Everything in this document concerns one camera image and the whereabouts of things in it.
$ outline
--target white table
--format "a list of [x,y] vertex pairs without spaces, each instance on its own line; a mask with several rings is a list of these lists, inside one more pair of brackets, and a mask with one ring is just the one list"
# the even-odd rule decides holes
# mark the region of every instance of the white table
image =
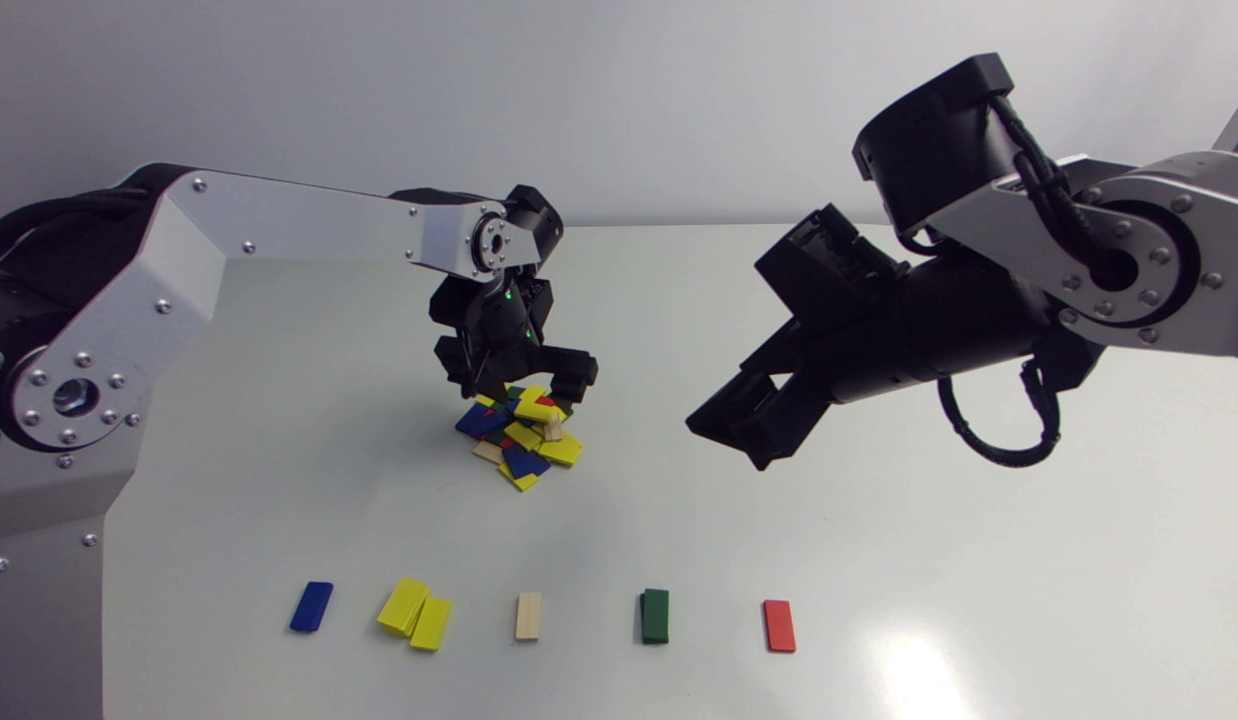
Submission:
[[[1237,360],[1108,351],[1030,470],[924,387],[760,474],[683,418],[785,318],[751,270],[784,229],[569,229],[547,336],[600,377],[579,465],[526,495],[451,429],[441,275],[232,266],[108,515],[108,719],[1238,718]],[[1039,433],[1016,365],[957,391],[987,439]],[[376,628],[401,575],[456,601],[436,654]],[[326,622],[290,633],[312,579]],[[634,633],[646,586],[669,646]]]

